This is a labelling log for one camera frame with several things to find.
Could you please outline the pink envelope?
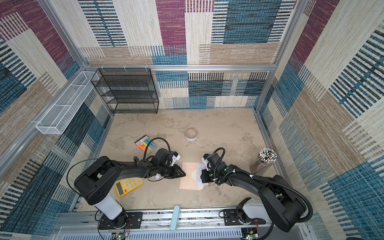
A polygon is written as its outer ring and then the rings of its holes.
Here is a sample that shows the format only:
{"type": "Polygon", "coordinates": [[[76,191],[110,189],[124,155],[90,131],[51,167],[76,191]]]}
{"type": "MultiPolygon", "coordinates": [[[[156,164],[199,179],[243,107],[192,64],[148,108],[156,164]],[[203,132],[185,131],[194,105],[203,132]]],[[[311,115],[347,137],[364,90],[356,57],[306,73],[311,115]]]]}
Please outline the pink envelope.
{"type": "Polygon", "coordinates": [[[197,165],[198,163],[188,162],[184,162],[182,164],[182,170],[186,173],[186,176],[180,179],[181,190],[199,191],[204,188],[203,186],[199,186],[197,183],[197,165]]]}

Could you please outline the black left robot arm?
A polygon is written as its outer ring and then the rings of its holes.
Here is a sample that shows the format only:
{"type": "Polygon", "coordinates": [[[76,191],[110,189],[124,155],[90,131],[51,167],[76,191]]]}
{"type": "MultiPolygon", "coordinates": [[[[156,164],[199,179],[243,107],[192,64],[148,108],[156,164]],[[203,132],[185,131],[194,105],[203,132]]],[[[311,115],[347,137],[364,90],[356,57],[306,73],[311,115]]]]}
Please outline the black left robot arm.
{"type": "Polygon", "coordinates": [[[183,178],[186,173],[176,164],[180,157],[171,150],[164,138],[156,137],[147,143],[141,160],[135,158],[133,162],[119,162],[106,156],[93,159],[94,162],[75,179],[74,191],[109,220],[122,219],[126,216],[125,211],[110,195],[115,183],[124,179],[149,179],[155,176],[169,180],[183,178]],[[160,148],[155,155],[147,156],[148,149],[155,140],[163,141],[167,148],[160,148]]]}

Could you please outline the white letter paper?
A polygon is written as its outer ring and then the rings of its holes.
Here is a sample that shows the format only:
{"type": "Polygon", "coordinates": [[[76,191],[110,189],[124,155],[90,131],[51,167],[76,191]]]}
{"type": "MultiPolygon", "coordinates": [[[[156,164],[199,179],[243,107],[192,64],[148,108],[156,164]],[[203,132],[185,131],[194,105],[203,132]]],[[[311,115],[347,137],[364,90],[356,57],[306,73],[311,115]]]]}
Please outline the white letter paper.
{"type": "Polygon", "coordinates": [[[202,180],[202,173],[203,173],[203,170],[206,170],[206,166],[204,163],[202,164],[198,164],[197,165],[197,169],[196,169],[196,183],[197,183],[197,186],[202,189],[203,187],[205,186],[208,186],[209,183],[203,183],[203,180],[202,180]]]}

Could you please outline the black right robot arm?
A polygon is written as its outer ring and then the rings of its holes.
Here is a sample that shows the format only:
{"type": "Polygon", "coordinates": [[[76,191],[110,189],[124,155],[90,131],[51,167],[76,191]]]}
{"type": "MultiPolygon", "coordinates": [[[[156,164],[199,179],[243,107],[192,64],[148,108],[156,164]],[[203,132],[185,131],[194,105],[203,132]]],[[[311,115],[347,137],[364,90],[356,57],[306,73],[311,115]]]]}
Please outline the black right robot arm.
{"type": "Polygon", "coordinates": [[[309,221],[314,214],[310,201],[299,191],[293,189],[286,180],[275,175],[272,178],[253,175],[235,165],[226,165],[216,149],[212,154],[205,154],[202,162],[203,183],[227,184],[242,188],[258,196],[272,223],[284,232],[289,232],[296,223],[309,221]]]}

